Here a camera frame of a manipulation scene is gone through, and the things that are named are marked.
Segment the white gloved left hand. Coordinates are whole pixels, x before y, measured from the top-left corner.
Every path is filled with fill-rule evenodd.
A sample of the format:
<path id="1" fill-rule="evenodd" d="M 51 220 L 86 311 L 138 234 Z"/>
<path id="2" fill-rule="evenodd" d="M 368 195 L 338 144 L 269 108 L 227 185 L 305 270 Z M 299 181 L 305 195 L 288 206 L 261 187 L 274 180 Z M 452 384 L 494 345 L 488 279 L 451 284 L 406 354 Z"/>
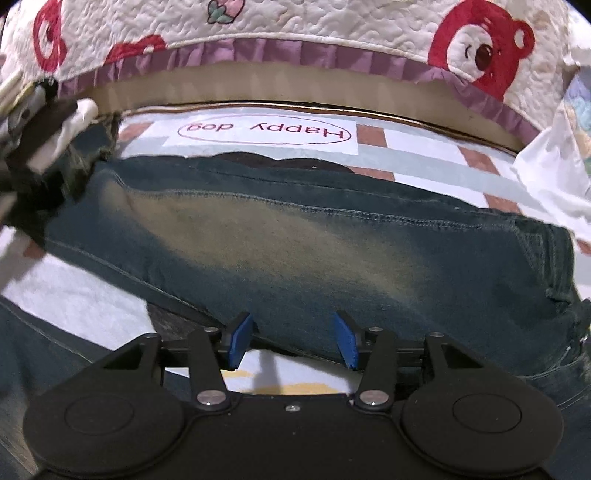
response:
<path id="1" fill-rule="evenodd" d="M 84 131 L 97 115 L 98 107 L 94 100 L 90 98 L 78 100 L 76 111 L 62 123 L 56 133 L 34 152 L 26 166 L 35 174 L 45 173 L 65 152 L 74 138 Z"/>

